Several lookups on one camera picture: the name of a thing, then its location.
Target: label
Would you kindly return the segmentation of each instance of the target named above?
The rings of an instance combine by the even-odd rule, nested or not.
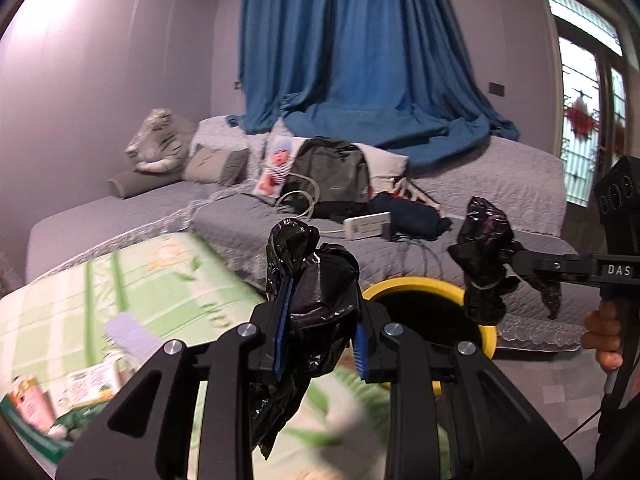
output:
[[[70,409],[111,400],[120,388],[116,363],[95,365],[69,374],[66,378],[66,396]]]
[[[47,433],[56,421],[51,406],[33,376],[21,376],[12,383],[9,399],[25,422]]]
[[[606,276],[622,276],[624,278],[632,278],[634,268],[631,265],[606,264],[603,266],[603,274]]]

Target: black trash bag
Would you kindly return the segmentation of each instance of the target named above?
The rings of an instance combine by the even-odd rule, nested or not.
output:
[[[270,293],[284,293],[284,276],[294,285],[282,378],[276,386],[250,386],[252,447],[259,446],[265,458],[300,407],[310,380],[334,370],[353,335],[362,299],[357,260],[342,246],[316,249],[317,233],[304,222],[288,219],[274,227],[267,246]]]
[[[303,260],[312,254],[320,240],[318,229],[295,218],[278,222],[267,241],[266,292],[273,300],[280,291],[285,276],[300,272]]]
[[[520,283],[518,277],[507,276],[505,264],[524,250],[513,239],[513,230],[503,211],[484,198],[475,196],[469,201],[458,243],[448,251],[465,273],[465,308],[474,322],[500,323],[506,314],[501,297],[514,292]],[[556,319],[561,304],[560,282],[536,276],[522,279],[541,293],[550,312],[549,319]]]

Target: blue curtain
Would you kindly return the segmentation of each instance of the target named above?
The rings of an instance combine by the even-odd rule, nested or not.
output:
[[[429,166],[490,134],[517,140],[474,82],[448,0],[244,0],[246,114],[302,137],[340,137]]]

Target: metal screw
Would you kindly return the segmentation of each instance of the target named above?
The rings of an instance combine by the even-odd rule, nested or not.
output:
[[[385,334],[391,337],[398,337],[404,332],[404,327],[399,323],[387,323],[385,325]]]
[[[171,339],[171,341],[167,341],[164,343],[164,353],[169,355],[174,355],[182,352],[183,344],[177,339]]]
[[[238,333],[242,337],[252,336],[256,332],[258,332],[258,328],[254,324],[251,324],[251,323],[242,323],[242,325],[240,325],[238,327]]]
[[[460,341],[458,343],[458,352],[462,355],[473,355],[476,353],[476,345],[471,341]]]

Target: gray wall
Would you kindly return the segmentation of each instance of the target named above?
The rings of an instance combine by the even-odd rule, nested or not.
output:
[[[211,114],[241,114],[244,94],[236,90],[238,80],[238,34],[242,0],[218,0],[214,25]]]
[[[488,95],[519,127],[521,142],[554,151],[558,124],[555,48],[545,0],[451,0],[465,37],[478,86],[505,85],[505,97]],[[242,110],[238,78],[241,0],[220,0],[214,35],[212,112]]]
[[[108,194],[153,107],[210,115],[217,0],[26,0],[0,40],[0,235]]]

